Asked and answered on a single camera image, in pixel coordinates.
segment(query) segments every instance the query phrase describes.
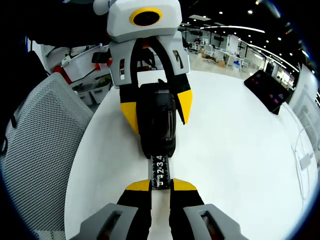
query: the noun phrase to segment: white table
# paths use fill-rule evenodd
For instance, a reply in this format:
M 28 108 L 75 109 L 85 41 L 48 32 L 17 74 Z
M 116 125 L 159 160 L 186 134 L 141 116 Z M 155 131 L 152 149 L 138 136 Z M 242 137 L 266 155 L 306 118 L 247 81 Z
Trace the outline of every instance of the white table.
M 227 61 L 227 63 L 226 63 L 227 66 L 232 66 L 232 65 L 230 65 L 230 59 L 231 59 L 231 58 L 238 59 L 239 64 L 240 64 L 240 71 L 242 71 L 242 61 L 243 61 L 243 58 L 238 57 L 238 56 L 236 56 L 235 54 L 232 54 L 232 53 L 230 53 L 230 52 L 222 51 L 222 50 L 220 50 L 220 49 L 215 49 L 215 51 L 219 51 L 220 53 L 229 56 L 228 61 Z
M 158 78 L 165 79 L 163 70 L 138 74 L 140 83 Z M 188 78 L 193 103 L 187 125 L 177 117 L 171 177 L 194 184 L 204 203 L 237 221 L 247 238 L 285 238 L 302 213 L 291 149 L 300 123 L 288 106 L 281 107 L 278 116 L 270 113 L 243 80 L 201 71 L 192 71 Z M 304 133 L 301 137 L 304 150 L 311 152 L 308 137 Z M 106 204 L 117 203 L 129 184 L 147 179 L 148 163 L 139 136 L 121 112 L 119 90 L 113 88 L 74 158 L 65 197 L 66 239 L 79 232 L 83 220 Z M 314 157 L 308 172 L 313 192 L 318 180 Z M 302 178 L 308 184 L 305 172 Z M 149 239 L 172 239 L 169 205 L 168 190 L 152 192 Z

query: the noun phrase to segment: floor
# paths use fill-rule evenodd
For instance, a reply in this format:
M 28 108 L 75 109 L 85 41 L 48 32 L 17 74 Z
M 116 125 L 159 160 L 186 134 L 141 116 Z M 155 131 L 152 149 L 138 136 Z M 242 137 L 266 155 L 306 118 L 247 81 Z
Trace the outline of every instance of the floor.
M 200 53 L 194 52 L 189 52 L 189 60 L 191 70 L 223 74 L 243 80 L 249 78 L 250 75 L 257 71 L 257 69 L 250 67 L 243 67 L 242 71 L 233 66 L 221 67 L 212 60 L 203 58 Z

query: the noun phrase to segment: cardboard box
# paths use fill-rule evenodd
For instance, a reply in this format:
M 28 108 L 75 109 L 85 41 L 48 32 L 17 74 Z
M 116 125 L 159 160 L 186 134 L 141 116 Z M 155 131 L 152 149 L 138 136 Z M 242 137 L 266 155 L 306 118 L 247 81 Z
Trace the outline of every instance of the cardboard box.
M 204 53 L 202 53 L 202 57 L 203 57 L 203 58 L 205 58 L 205 59 L 209 59 L 209 58 L 210 58 L 210 56 L 209 56 L 209 55 L 204 54 Z
M 225 68 L 226 67 L 226 62 L 225 61 L 219 61 L 218 62 L 218 66 L 222 67 L 222 68 Z

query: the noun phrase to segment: ceiling light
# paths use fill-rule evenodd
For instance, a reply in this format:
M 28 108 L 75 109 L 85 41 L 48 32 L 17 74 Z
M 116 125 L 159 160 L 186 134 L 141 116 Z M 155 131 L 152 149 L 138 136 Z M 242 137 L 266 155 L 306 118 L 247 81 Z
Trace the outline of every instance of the ceiling light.
M 196 14 L 193 14 L 193 15 L 189 16 L 189 18 L 191 18 L 191 19 L 196 19 L 196 20 L 199 20 L 199 21 L 208 21 L 208 20 L 211 20 L 211 19 L 208 18 L 208 17 L 200 16 L 200 15 L 196 15 Z
M 252 28 L 252 27 L 247 27 L 247 26 L 233 26 L 233 25 L 229 25 L 229 26 L 214 26 L 214 28 L 246 29 L 246 30 L 256 31 L 256 32 L 263 33 L 263 34 L 266 33 L 266 32 L 263 31 L 263 30 L 256 29 L 256 28 Z
M 269 54 L 277 57 L 278 59 L 284 61 L 286 64 L 288 64 L 290 67 L 292 67 L 294 70 L 296 70 L 298 73 L 300 72 L 296 67 L 294 67 L 292 64 L 290 64 L 289 62 L 287 62 L 286 60 L 284 60 L 284 59 L 281 58 L 280 56 L 277 56 L 277 55 L 275 55 L 274 53 L 272 53 L 272 52 L 270 52 L 270 51 L 268 51 L 268 50 L 266 50 L 266 49 L 263 49 L 263 48 L 261 48 L 261 47 L 259 47 L 259 46 L 256 46 L 256 45 L 250 44 L 249 46 L 250 46 L 250 47 L 254 47 L 254 48 L 256 48 L 256 49 L 261 49 L 261 50 L 263 50 L 263 51 L 265 51 L 265 52 L 267 52 L 267 53 L 269 53 Z
M 307 56 L 308 58 L 310 58 L 309 54 L 305 51 L 305 50 L 302 50 L 302 53 Z

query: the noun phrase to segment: tape measure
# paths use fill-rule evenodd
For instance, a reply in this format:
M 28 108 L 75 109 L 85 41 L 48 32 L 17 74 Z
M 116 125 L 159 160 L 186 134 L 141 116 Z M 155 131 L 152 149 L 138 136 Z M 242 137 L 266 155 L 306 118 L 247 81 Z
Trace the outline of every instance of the tape measure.
M 151 185 L 153 190 L 170 188 L 168 155 L 151 156 Z

